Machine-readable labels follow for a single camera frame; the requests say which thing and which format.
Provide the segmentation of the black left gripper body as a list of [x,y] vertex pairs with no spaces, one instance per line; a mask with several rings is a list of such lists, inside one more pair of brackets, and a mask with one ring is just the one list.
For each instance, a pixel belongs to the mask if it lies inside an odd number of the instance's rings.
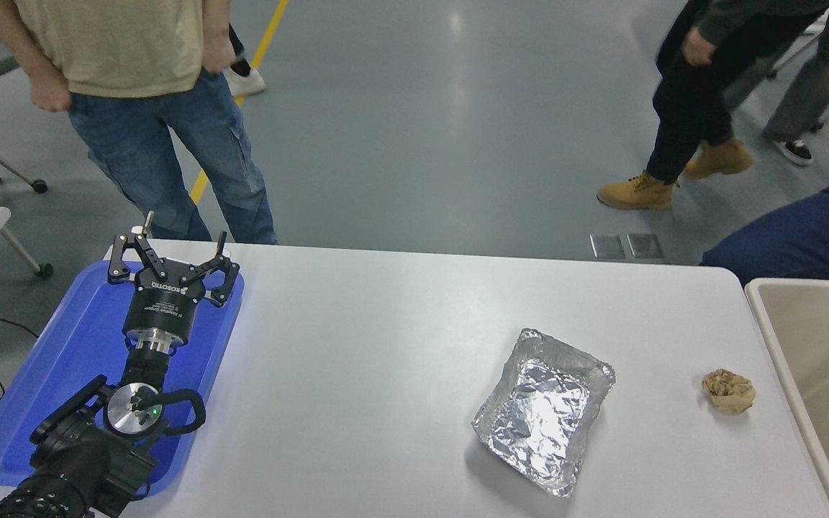
[[205,285],[200,278],[188,284],[180,281],[180,276],[159,279],[151,270],[136,274],[134,297],[122,328],[125,337],[140,341],[145,332],[158,329],[171,335],[172,345],[188,344]]

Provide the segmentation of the person's right hand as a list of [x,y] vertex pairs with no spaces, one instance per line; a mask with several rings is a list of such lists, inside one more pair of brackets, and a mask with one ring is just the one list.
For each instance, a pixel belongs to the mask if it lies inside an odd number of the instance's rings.
[[39,70],[29,73],[30,101],[47,112],[66,112],[72,98],[67,79],[59,70]]

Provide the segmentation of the person's left hand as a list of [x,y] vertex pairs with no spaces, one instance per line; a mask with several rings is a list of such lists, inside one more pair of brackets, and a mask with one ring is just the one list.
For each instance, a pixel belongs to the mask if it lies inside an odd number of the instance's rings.
[[203,68],[210,73],[221,73],[236,62],[236,53],[227,30],[203,34]]

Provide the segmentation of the person's hand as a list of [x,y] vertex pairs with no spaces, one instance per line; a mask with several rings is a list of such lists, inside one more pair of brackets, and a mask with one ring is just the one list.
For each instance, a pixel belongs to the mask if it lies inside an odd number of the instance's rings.
[[698,27],[691,27],[681,44],[681,55],[694,68],[711,65],[712,55],[717,46],[706,40]]

